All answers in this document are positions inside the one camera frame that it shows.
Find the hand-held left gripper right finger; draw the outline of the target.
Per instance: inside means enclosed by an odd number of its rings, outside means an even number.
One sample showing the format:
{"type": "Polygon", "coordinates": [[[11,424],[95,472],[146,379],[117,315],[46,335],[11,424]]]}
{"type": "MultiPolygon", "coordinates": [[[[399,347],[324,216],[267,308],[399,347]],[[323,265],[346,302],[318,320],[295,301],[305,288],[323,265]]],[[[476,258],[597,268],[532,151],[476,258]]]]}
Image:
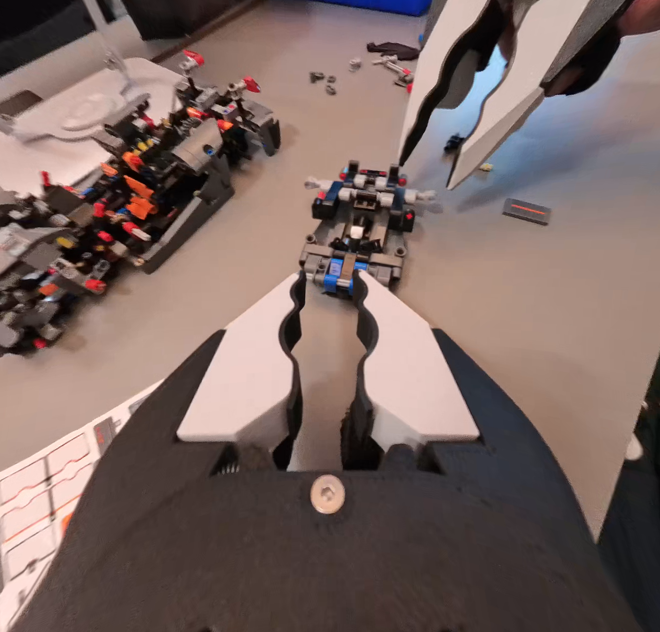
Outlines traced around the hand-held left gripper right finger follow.
{"type": "Polygon", "coordinates": [[[345,470],[375,470],[393,446],[472,443],[480,432],[432,326],[372,275],[355,271],[352,300],[365,354],[341,424],[345,470]]]}

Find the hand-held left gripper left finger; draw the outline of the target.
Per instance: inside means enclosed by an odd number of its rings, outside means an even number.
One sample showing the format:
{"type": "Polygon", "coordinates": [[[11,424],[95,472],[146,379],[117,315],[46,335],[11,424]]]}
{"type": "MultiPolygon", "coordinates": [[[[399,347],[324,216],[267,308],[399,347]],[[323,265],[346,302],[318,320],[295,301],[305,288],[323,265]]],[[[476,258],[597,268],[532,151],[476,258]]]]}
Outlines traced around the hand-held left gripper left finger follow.
{"type": "Polygon", "coordinates": [[[289,275],[223,330],[177,429],[185,442],[230,443],[267,451],[287,470],[301,428],[300,369],[304,273],[289,275]]]}

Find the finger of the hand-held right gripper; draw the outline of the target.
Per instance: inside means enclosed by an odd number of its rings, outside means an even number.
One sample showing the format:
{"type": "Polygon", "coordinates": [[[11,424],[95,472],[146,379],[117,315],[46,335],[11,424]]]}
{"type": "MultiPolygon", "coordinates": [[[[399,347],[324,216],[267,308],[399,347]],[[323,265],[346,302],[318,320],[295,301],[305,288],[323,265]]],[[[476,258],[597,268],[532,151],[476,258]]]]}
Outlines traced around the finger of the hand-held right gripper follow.
{"type": "Polygon", "coordinates": [[[473,131],[455,158],[447,187],[469,177],[545,97],[543,79],[590,0],[514,0],[514,51],[499,84],[483,101],[473,131]]]}
{"type": "Polygon", "coordinates": [[[490,62],[506,28],[499,0],[433,0],[399,144],[406,164],[436,109],[453,110],[490,62]]]}

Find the small black grey lego assembly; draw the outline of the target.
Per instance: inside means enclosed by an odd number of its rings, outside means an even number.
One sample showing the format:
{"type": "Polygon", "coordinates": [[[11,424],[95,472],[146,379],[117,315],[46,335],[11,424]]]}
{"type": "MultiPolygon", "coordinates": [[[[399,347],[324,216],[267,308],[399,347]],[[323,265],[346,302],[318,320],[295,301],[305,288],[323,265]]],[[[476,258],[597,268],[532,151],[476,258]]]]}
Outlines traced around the small black grey lego assembly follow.
{"type": "Polygon", "coordinates": [[[319,222],[306,235],[299,257],[308,281],[326,295],[350,298],[353,273],[361,271],[395,290],[417,206],[433,201],[436,192],[409,187],[399,165],[382,171],[362,168],[355,160],[338,179],[309,176],[304,186],[316,192],[311,216],[319,222]]]}

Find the black flat lego piece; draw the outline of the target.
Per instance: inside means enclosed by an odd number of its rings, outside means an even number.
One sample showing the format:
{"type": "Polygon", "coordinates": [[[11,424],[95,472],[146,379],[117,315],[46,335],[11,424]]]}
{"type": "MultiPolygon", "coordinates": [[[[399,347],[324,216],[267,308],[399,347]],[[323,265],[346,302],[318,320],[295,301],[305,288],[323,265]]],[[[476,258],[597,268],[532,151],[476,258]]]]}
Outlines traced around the black flat lego piece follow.
{"type": "Polygon", "coordinates": [[[420,50],[417,47],[408,46],[399,42],[368,42],[366,49],[369,53],[377,53],[381,56],[396,56],[399,61],[409,62],[418,59],[420,50]]]}

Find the grey red lego axle assembly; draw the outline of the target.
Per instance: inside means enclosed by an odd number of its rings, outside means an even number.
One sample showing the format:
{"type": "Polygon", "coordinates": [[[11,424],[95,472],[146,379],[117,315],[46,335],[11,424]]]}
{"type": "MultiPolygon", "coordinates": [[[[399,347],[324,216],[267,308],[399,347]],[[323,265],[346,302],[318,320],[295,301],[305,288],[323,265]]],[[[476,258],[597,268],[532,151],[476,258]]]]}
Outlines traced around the grey red lego axle assembly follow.
{"type": "Polygon", "coordinates": [[[414,82],[414,74],[406,67],[402,67],[396,55],[384,55],[372,61],[373,66],[381,66],[395,75],[394,84],[410,92],[414,82]]]}

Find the grey lego tile orange line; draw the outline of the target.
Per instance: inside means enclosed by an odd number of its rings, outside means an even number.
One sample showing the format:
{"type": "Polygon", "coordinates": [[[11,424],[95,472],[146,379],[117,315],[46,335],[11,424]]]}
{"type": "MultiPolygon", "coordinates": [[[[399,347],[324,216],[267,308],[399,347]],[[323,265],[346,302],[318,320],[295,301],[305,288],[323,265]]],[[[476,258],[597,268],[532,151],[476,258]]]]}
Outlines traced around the grey lego tile orange line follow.
{"type": "Polygon", "coordinates": [[[542,226],[549,225],[551,214],[549,207],[515,198],[507,198],[502,209],[502,215],[542,226]]]}

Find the large lego car chassis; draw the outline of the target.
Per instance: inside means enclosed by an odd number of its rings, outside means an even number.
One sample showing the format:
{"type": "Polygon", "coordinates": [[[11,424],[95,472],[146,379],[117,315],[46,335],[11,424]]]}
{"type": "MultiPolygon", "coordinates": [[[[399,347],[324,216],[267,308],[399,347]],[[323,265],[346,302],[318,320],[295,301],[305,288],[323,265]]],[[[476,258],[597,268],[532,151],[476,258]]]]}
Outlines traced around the large lego car chassis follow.
{"type": "Polygon", "coordinates": [[[194,81],[201,54],[183,51],[183,80],[159,122],[146,93],[106,114],[92,139],[109,154],[85,187],[40,173],[42,192],[1,190],[1,355],[25,356],[62,337],[73,311],[100,297],[123,263],[153,273],[233,195],[230,166],[257,144],[281,146],[279,121],[246,92],[194,81]]]}

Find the lego sticker sheet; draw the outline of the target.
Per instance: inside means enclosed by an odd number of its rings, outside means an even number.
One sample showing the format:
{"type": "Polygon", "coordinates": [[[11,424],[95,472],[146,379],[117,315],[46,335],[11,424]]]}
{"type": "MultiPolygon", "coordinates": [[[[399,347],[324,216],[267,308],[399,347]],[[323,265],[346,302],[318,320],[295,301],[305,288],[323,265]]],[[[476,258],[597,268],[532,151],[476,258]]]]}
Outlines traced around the lego sticker sheet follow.
{"type": "Polygon", "coordinates": [[[10,631],[62,545],[98,461],[162,380],[1,472],[1,630],[10,631]]]}

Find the person's right hand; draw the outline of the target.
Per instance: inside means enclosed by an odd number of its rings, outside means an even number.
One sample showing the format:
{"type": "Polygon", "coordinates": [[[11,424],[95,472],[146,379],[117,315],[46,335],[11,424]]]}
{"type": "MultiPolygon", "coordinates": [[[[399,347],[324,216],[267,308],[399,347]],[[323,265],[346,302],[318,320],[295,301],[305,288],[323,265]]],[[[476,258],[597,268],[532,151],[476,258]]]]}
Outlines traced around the person's right hand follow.
{"type": "Polygon", "coordinates": [[[659,31],[659,0],[634,0],[618,21],[622,37],[659,31]]]}

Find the person's dark green trousers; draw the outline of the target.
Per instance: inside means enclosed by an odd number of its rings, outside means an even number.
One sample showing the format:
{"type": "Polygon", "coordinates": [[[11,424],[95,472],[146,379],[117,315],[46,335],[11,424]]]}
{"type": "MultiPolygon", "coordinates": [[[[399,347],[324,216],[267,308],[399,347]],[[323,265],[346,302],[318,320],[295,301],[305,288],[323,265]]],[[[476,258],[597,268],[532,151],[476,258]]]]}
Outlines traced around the person's dark green trousers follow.
{"type": "Polygon", "coordinates": [[[598,540],[639,626],[659,630],[659,362],[649,381],[598,540]]]}

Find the white moulded plastic base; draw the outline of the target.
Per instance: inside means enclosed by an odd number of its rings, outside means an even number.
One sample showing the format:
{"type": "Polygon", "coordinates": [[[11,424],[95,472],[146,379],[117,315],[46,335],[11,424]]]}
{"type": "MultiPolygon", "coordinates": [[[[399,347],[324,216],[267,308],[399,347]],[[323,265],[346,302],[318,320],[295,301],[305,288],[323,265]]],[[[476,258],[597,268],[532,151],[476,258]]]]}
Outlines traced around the white moulded plastic base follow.
{"type": "Polygon", "coordinates": [[[135,85],[124,94],[118,72],[104,69],[37,103],[20,114],[12,134],[1,134],[1,187],[23,193],[41,189],[40,173],[47,172],[56,183],[73,185],[110,158],[92,135],[102,124],[75,131],[64,129],[67,121],[80,124],[99,118],[104,107],[111,113],[141,93],[148,93],[147,116],[155,122],[172,108],[174,87],[182,76],[144,58],[129,58],[128,73],[135,85]]]}

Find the clear plastic stand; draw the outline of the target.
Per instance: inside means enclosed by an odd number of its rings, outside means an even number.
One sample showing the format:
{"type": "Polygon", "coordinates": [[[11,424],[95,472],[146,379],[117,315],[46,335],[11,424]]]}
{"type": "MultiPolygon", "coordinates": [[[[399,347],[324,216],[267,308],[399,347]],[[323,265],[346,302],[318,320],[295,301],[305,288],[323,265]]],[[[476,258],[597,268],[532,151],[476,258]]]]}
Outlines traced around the clear plastic stand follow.
{"type": "Polygon", "coordinates": [[[110,101],[112,110],[123,110],[129,106],[138,107],[139,105],[146,104],[151,99],[151,94],[144,92],[144,89],[132,78],[122,55],[109,39],[110,26],[104,17],[99,3],[96,0],[82,1],[102,42],[106,68],[118,73],[121,78],[120,90],[116,98],[111,100],[110,95],[102,93],[103,100],[110,101]]]}

